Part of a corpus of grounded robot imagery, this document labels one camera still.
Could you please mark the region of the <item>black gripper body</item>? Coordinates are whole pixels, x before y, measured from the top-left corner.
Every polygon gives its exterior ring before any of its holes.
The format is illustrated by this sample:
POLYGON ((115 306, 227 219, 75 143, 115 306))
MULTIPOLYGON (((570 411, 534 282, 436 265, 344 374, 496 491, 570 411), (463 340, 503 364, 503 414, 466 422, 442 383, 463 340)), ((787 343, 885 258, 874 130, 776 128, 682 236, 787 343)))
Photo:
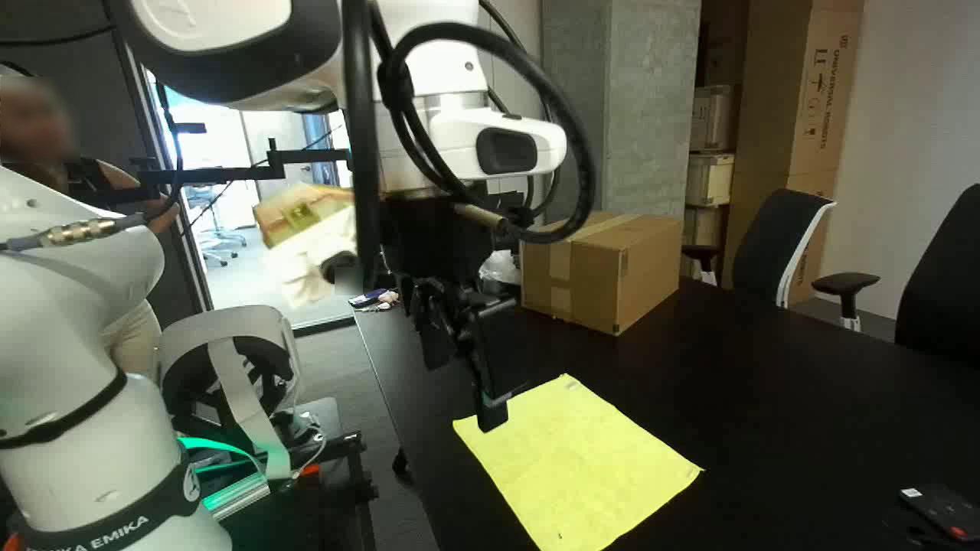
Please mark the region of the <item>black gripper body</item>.
POLYGON ((493 233, 457 212, 450 198, 392 198, 382 206, 382 254, 418 326, 428 371, 444 366, 466 343, 477 268, 493 233))

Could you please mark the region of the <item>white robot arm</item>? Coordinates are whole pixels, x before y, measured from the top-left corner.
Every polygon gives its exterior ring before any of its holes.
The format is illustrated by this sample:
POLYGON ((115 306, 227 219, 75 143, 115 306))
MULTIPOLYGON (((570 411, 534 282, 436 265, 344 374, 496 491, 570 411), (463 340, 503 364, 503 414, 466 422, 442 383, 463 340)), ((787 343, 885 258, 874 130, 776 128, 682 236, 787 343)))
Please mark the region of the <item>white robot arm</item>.
MULTIPOLYGON (((423 201, 515 169, 484 142, 527 134, 537 171, 563 160, 572 126, 481 103, 481 55, 542 97, 557 90, 518 42, 476 23, 477 0, 125 0, 144 60, 174 90, 231 108, 332 97, 355 139, 360 192, 380 189, 390 118, 423 201)), ((75 90, 11 72, 4 103, 4 481, 29 551, 234 551, 147 379, 162 274, 153 229, 33 178, 76 150, 75 90)))

